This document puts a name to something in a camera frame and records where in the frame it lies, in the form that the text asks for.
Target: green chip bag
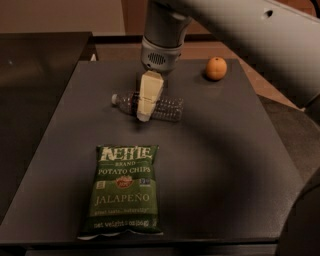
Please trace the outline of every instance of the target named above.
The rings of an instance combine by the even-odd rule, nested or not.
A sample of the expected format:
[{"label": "green chip bag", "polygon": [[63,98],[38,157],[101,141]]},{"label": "green chip bag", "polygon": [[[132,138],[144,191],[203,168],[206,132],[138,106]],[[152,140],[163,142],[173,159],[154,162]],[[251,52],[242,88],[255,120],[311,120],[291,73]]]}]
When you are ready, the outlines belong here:
[{"label": "green chip bag", "polygon": [[90,206],[79,239],[124,231],[160,234],[153,162],[158,146],[99,146]]}]

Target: plastic bottle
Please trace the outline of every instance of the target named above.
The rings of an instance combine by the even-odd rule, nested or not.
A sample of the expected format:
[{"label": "plastic bottle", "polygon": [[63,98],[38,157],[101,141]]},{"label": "plastic bottle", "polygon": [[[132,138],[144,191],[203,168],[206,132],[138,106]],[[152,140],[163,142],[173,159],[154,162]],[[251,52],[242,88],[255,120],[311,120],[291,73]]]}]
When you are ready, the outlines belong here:
[{"label": "plastic bottle", "polygon": [[[137,114],[139,92],[126,92],[112,95],[112,104],[129,115]],[[181,120],[183,99],[161,96],[151,117],[153,119],[177,122]]]}]

